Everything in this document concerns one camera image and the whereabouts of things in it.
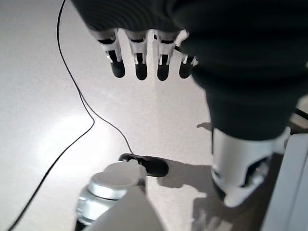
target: thin black wire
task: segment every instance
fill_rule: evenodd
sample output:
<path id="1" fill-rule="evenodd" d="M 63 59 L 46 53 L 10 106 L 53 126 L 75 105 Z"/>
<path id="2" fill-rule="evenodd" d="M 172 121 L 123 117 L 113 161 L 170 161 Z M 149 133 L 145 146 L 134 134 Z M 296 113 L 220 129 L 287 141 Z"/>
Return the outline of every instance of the thin black wire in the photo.
<path id="1" fill-rule="evenodd" d="M 86 130 L 82 135 L 80 135 L 74 142 L 72 142 L 68 147 L 66 147 L 63 152 L 55 159 L 55 161 L 53 162 L 53 164 L 48 168 L 48 170 L 46 171 L 46 173 L 44 174 L 43 178 L 41 179 L 41 181 L 39 182 L 39 185 L 37 186 L 37 188 L 35 189 L 34 193 L 31 195 L 30 199 L 28 200 L 28 202 L 26 203 L 25 207 L 23 208 L 23 210 L 20 212 L 20 214 L 18 215 L 18 217 L 16 218 L 16 220 L 14 221 L 14 223 L 9 227 L 8 231 L 12 231 L 16 225 L 18 224 L 18 222 L 21 220 L 21 218 L 24 216 L 25 212 L 28 210 L 29 206 L 31 205 L 33 199 L 35 198 L 35 196 L 37 195 L 37 193 L 39 192 L 39 190 L 41 189 L 45 179 L 47 178 L 47 176 L 49 175 L 49 173 L 51 172 L 52 168 L 56 165 L 56 163 L 59 161 L 59 159 L 63 156 L 63 154 L 72 146 L 74 145 L 80 138 L 82 138 L 84 135 L 86 135 L 94 126 L 95 124 L 95 120 L 94 118 L 92 117 L 92 115 L 90 114 L 90 112 L 88 111 L 87 107 L 85 106 L 83 100 L 82 100 L 82 93 L 78 87 L 78 85 L 76 84 L 71 72 L 69 71 L 68 67 L 67 67 L 67 64 L 65 62 L 65 59 L 62 55 L 62 51 L 61 51 L 61 46 L 60 46 L 60 40 L 59 40 L 59 29 L 60 29 L 60 19 L 61 19 L 61 14 L 62 14 L 62 10 L 63 10 L 63 7 L 64 7 L 64 4 L 65 4 L 65 1 L 63 1 L 62 5 L 61 5 L 61 8 L 60 8 L 60 11 L 59 11 L 59 15 L 58 15 L 58 21 L 57 21 L 57 42 L 58 42 L 58 48 L 59 48 L 59 52 L 60 52 L 60 56 L 63 60 L 63 63 L 70 75 L 70 77 L 72 78 L 73 82 L 74 82 L 74 85 L 76 86 L 77 90 L 78 90 L 78 93 L 79 93 L 79 96 L 80 96 L 80 99 L 81 99 L 81 102 L 82 102 L 82 105 L 84 106 L 84 108 L 86 109 L 88 115 L 90 116 L 90 118 L 92 119 L 92 125 L 89 127 L 88 130 Z"/>
<path id="2" fill-rule="evenodd" d="M 88 106 L 88 108 L 89 108 L 99 119 L 101 119 L 101 120 L 104 121 L 105 123 L 107 123 L 107 124 L 109 124 L 110 126 L 112 126 L 115 130 L 117 130 L 117 131 L 122 135 L 122 137 L 124 138 L 125 143 L 126 143 L 128 149 L 129 149 L 130 153 L 131 153 L 131 154 L 134 154 L 133 151 L 132 151 L 132 149 L 131 149 L 131 147 L 130 147 L 130 144 L 129 144 L 129 142 L 128 142 L 126 136 L 123 134 L 123 132 L 122 132 L 119 128 L 117 128 L 115 125 L 113 125 L 113 124 L 110 123 L 109 121 L 107 121 L 107 120 L 105 120 L 104 118 L 102 118 L 99 114 L 97 114 L 97 113 L 91 108 L 91 106 L 88 104 L 88 102 L 86 101 L 86 99 L 84 98 L 83 95 L 82 95 L 82 98 L 83 98 L 84 102 L 86 103 L 86 105 Z"/>
<path id="3" fill-rule="evenodd" d="M 94 126 L 95 124 L 95 119 L 93 118 L 93 116 L 90 114 L 90 112 L 88 111 L 86 105 L 89 107 L 89 109 L 102 121 L 104 121 L 105 123 L 109 124 L 110 126 L 112 126 L 114 129 L 116 129 L 124 138 L 126 145 L 129 149 L 129 151 L 133 154 L 133 151 L 130 147 L 130 144 L 126 138 L 126 136 L 123 134 L 123 132 L 117 128 L 115 125 L 113 125 L 112 123 L 110 123 L 109 121 L 105 120 L 104 118 L 102 118 L 101 116 L 99 116 L 93 109 L 92 107 L 88 104 L 87 100 L 85 99 L 85 97 L 83 96 L 78 84 L 76 83 L 71 71 L 69 70 L 65 58 L 63 57 L 62 54 L 62 49 L 61 49 L 61 45 L 60 45 L 60 21 L 61 21 L 61 15 L 62 15 L 62 11 L 63 11 L 63 7 L 65 4 L 66 0 L 63 0 L 62 5 L 60 7 L 59 10 L 59 14 L 58 14 L 58 20 L 57 20 L 57 44 L 58 44 L 58 49 L 59 49 L 59 53 L 61 56 L 61 59 L 66 67 L 67 72 L 69 73 L 77 91 L 79 94 L 79 97 L 81 99 L 82 105 L 85 108 L 85 110 L 87 111 L 88 115 L 90 116 L 90 118 L 92 119 L 92 125 L 90 126 L 90 128 L 88 130 L 86 130 L 81 136 L 79 136 L 74 142 L 72 142 L 68 147 L 66 147 L 63 152 L 55 159 L 55 161 L 53 162 L 53 164 L 48 168 L 48 170 L 46 171 L 45 175 L 43 176 L 43 178 L 41 179 L 39 185 L 37 186 L 37 188 L 35 189 L 35 191 L 33 192 L 33 194 L 31 195 L 30 199 L 28 200 L 28 202 L 26 203 L 25 207 L 23 208 L 23 210 L 20 212 L 20 214 L 18 215 L 18 217 L 16 218 L 16 220 L 14 221 L 14 223 L 9 227 L 9 229 L 7 231 L 12 231 L 16 225 L 19 223 L 19 221 L 21 220 L 21 218 L 25 215 L 26 211 L 28 210 L 29 206 L 31 205 L 33 199 L 35 198 L 35 196 L 37 195 L 37 193 L 39 192 L 40 188 L 42 187 L 45 179 L 48 177 L 49 173 L 51 172 L 51 170 L 53 169 L 53 167 L 56 165 L 56 163 L 59 161 L 59 159 L 62 157 L 62 155 L 72 146 L 74 145 L 80 138 L 82 138 L 84 135 L 86 135 Z"/>

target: black object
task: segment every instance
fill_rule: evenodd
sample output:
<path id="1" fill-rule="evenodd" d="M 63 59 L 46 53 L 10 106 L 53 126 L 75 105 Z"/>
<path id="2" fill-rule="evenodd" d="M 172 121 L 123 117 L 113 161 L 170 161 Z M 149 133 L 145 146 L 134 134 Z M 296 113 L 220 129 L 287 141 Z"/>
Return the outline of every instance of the black object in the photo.
<path id="1" fill-rule="evenodd" d="M 86 228 L 87 226 L 82 224 L 81 222 L 79 222 L 78 220 L 76 221 L 76 225 L 75 225 L 75 231 L 82 231 Z"/>
<path id="2" fill-rule="evenodd" d="M 91 30 L 186 29 L 181 50 L 197 57 L 212 124 L 230 136 L 278 137 L 308 92 L 306 0 L 72 2 Z"/>
<path id="3" fill-rule="evenodd" d="M 137 53 L 138 64 L 136 64 L 136 76 L 139 80 L 145 80 L 148 76 L 146 64 L 143 64 L 142 53 Z"/>
<path id="4" fill-rule="evenodd" d="M 185 64 L 181 62 L 181 66 L 179 70 L 179 75 L 181 78 L 188 78 L 188 76 L 191 75 L 192 70 L 193 70 L 192 61 L 193 61 L 193 56 L 188 56 Z"/>
<path id="5" fill-rule="evenodd" d="M 113 63 L 110 63 L 110 66 L 115 77 L 122 78 L 125 75 L 125 67 L 123 64 L 123 60 L 121 60 L 120 62 L 115 61 Z"/>
<path id="6" fill-rule="evenodd" d="M 214 190 L 216 191 L 218 198 L 221 200 L 221 202 L 223 202 L 226 197 L 226 193 L 215 183 L 213 179 L 212 179 L 212 182 L 213 182 Z"/>
<path id="7" fill-rule="evenodd" d="M 166 161 L 158 157 L 122 154 L 119 160 L 137 160 L 140 165 L 145 167 L 147 175 L 151 177 L 164 177 L 169 172 Z"/>
<path id="8" fill-rule="evenodd" d="M 167 65 L 168 55 L 163 54 L 162 64 L 157 66 L 157 77 L 161 81 L 165 81 L 169 75 L 169 65 Z"/>
<path id="9" fill-rule="evenodd" d="M 110 63 L 112 72 L 116 77 L 122 78 L 125 75 L 125 67 L 123 64 L 123 60 L 121 60 L 120 62 L 117 61 L 115 51 L 109 51 L 109 56 L 113 61 L 112 63 Z"/>

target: black fingertip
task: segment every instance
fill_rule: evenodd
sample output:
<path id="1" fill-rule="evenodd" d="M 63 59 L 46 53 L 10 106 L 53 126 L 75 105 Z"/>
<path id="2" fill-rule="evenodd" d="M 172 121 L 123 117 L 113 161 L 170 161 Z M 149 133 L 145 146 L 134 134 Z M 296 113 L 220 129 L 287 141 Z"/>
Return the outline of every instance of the black fingertip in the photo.
<path id="1" fill-rule="evenodd" d="M 191 75 L 193 70 L 193 65 L 189 63 L 181 63 L 180 70 L 179 70 L 179 75 L 181 78 L 188 78 L 188 76 Z"/>
<path id="2" fill-rule="evenodd" d="M 146 64 L 137 64 L 136 65 L 136 76 L 139 80 L 145 80 L 148 76 L 148 70 Z"/>
<path id="3" fill-rule="evenodd" d="M 169 65 L 162 64 L 157 67 L 157 77 L 161 81 L 165 81 L 169 75 Z"/>
<path id="4" fill-rule="evenodd" d="M 122 78 L 125 75 L 125 67 L 123 64 L 123 60 L 120 62 L 111 63 L 112 72 L 118 78 Z"/>

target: white surface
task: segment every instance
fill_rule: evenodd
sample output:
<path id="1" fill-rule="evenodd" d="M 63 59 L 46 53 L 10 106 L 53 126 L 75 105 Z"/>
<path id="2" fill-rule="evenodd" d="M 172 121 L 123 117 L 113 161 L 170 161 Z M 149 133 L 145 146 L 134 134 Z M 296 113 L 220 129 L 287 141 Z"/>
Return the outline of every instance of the white surface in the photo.
<path id="1" fill-rule="evenodd" d="M 262 231 L 307 229 L 307 155 L 308 134 L 291 136 Z"/>

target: robotic hand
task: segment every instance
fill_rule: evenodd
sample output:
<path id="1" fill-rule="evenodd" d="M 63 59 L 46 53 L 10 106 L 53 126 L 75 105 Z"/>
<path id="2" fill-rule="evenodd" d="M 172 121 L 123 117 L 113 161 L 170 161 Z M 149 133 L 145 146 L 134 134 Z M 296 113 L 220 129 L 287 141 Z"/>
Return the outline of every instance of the robotic hand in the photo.
<path id="1" fill-rule="evenodd" d="M 158 78 L 165 80 L 180 30 L 198 59 L 192 76 L 206 91 L 213 126 L 212 177 L 237 206 L 266 177 L 277 137 L 308 91 L 308 5 L 302 0 L 72 0 L 101 43 L 114 75 L 125 68 L 117 38 L 129 38 L 136 75 L 147 76 L 147 31 L 156 29 Z"/>

